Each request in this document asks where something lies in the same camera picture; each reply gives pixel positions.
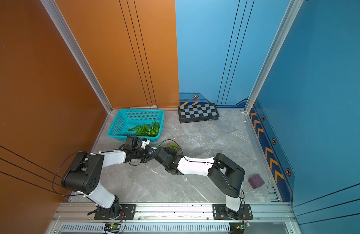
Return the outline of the green peppers bunch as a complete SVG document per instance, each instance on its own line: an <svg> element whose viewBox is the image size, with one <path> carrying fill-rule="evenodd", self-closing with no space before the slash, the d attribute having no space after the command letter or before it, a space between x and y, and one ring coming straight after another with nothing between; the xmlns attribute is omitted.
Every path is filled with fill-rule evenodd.
<svg viewBox="0 0 360 234"><path fill-rule="evenodd" d="M169 144L169 147L181 151L181 148L180 148L177 144L175 144L175 143L170 143L170 144Z"/></svg>
<svg viewBox="0 0 360 234"><path fill-rule="evenodd" d="M136 132L136 136L158 136L160 130L160 125L157 122L152 122L151 124L139 125L134 128L128 129L130 132Z"/></svg>

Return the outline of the teal plastic basket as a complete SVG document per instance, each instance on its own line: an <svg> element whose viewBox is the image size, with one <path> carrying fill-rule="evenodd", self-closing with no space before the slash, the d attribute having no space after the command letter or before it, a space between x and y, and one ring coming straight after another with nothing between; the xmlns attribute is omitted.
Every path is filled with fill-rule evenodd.
<svg viewBox="0 0 360 234"><path fill-rule="evenodd" d="M157 142L164 123L164 111L153 109L121 109L113 119L107 136L119 141L125 141L128 136L136 136L136 132L130 132L128 129L139 125L151 124L152 122L159 123L159 135L157 137L142 136L139 138L147 138L152 142Z"/></svg>

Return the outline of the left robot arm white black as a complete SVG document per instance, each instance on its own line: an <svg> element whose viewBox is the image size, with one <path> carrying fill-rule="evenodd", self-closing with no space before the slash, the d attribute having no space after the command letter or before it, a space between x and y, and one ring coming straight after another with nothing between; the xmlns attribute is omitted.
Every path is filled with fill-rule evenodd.
<svg viewBox="0 0 360 234"><path fill-rule="evenodd" d="M121 147L113 151L97 153L77 152L62 178L62 186L95 203L96 209L89 215L95 213L100 219L119 219L122 217L119 198L101 184L102 169L131 160L140 160L143 163L150 159L155 150L155 147L146 146L146 148Z"/></svg>

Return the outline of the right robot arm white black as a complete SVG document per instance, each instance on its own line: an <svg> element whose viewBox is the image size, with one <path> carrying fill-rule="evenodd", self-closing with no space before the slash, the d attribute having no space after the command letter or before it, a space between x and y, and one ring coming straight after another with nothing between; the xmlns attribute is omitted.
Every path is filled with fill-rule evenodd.
<svg viewBox="0 0 360 234"><path fill-rule="evenodd" d="M226 196L225 215L229 219L241 218L245 170L230 158L220 153L208 159L190 158L171 147L159 147L153 157L172 175L208 177Z"/></svg>

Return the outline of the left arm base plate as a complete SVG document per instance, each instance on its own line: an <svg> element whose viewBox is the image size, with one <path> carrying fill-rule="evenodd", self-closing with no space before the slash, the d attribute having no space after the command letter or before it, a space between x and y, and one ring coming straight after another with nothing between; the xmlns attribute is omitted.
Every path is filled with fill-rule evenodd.
<svg viewBox="0 0 360 234"><path fill-rule="evenodd" d="M95 220L133 220L136 204L115 204L109 209L97 207L93 211Z"/></svg>

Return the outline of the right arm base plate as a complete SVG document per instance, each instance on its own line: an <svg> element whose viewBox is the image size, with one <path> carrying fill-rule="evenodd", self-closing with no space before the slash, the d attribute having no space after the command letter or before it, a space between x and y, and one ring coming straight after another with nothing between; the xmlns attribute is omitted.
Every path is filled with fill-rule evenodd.
<svg viewBox="0 0 360 234"><path fill-rule="evenodd" d="M253 212L250 204L241 204L239 210L228 209L225 204L213 204L213 216L215 220L253 220Z"/></svg>

